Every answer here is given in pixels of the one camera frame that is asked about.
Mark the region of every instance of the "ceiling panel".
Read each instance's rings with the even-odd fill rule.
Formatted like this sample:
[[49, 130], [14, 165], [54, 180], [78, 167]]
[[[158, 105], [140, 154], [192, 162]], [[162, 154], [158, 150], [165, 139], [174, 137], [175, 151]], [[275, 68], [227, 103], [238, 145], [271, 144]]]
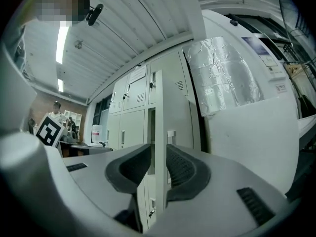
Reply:
[[[62, 79], [65, 93], [89, 98], [138, 55], [169, 38], [177, 44], [177, 35], [190, 33], [189, 22], [200, 13], [197, 0], [196, 11], [185, 8], [192, 1], [195, 2], [90, 0], [92, 7], [101, 3], [104, 8], [94, 26], [81, 22], [69, 28], [62, 65], [55, 61], [58, 29], [34, 21], [27, 26], [29, 33], [25, 39], [28, 51], [34, 54], [27, 56], [32, 73], [36, 80], [55, 88], [57, 78]], [[40, 72], [40, 67], [50, 72]]]

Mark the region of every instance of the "locker vent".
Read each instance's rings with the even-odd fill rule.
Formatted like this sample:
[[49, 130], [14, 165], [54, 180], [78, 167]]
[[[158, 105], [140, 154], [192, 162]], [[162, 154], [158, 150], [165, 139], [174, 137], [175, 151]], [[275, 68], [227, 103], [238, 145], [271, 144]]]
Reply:
[[142, 94], [139, 94], [138, 96], [137, 96], [137, 103], [138, 102], [143, 102], [144, 101], [144, 93], [142, 93]]
[[183, 81], [175, 82], [175, 84], [178, 86], [179, 90], [184, 90]]

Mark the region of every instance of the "black slot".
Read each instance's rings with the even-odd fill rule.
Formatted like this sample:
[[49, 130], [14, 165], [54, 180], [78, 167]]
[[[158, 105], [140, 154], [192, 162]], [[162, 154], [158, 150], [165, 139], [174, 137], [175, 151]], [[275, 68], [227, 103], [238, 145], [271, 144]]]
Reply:
[[86, 167], [87, 167], [87, 165], [85, 165], [84, 163], [79, 163], [79, 164], [67, 166], [67, 169], [68, 169], [69, 172], [72, 172], [72, 171], [75, 171], [75, 170], [78, 170], [78, 169], [82, 169], [82, 168], [86, 168]]
[[237, 193], [259, 226], [274, 217], [275, 214], [252, 188], [243, 188], [237, 190]]

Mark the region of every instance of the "fluorescent light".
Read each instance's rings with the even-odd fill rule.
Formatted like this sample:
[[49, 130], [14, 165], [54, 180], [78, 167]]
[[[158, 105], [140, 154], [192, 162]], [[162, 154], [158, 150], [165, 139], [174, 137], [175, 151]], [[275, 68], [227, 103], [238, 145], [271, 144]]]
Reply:
[[60, 91], [60, 92], [64, 92], [64, 82], [63, 82], [63, 80], [60, 80], [60, 79], [57, 79], [58, 80], [58, 90]]
[[63, 53], [69, 27], [60, 27], [57, 40], [56, 61], [63, 64]]

